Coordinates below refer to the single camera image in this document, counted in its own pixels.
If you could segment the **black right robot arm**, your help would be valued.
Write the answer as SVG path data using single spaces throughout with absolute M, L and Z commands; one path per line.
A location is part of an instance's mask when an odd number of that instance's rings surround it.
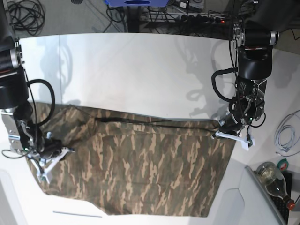
M 37 170 L 39 182 L 50 183 L 52 169 L 74 149 L 64 147 L 61 140 L 53 139 L 51 132 L 43 134 L 41 126 L 54 114 L 55 94 L 51 84 L 43 79 L 29 81 L 22 61 L 22 48 L 11 22 L 7 1 L 0 2 L 0 115 L 8 132 L 10 152 L 20 158 L 27 157 Z M 32 115 L 37 114 L 30 86 L 44 84 L 51 94 L 51 108 L 41 122 Z

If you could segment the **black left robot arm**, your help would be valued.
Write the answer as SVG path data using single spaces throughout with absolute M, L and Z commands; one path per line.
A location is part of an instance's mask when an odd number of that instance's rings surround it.
M 244 0 L 232 6 L 228 37 L 232 67 L 211 76 L 213 90 L 228 103 L 228 111 L 213 137 L 238 141 L 245 150 L 255 145 L 251 128 L 253 122 L 266 116 L 264 96 L 272 73 L 273 48 L 299 13 L 298 0 Z M 235 95 L 231 98 L 217 88 L 216 78 L 225 74 L 235 76 Z

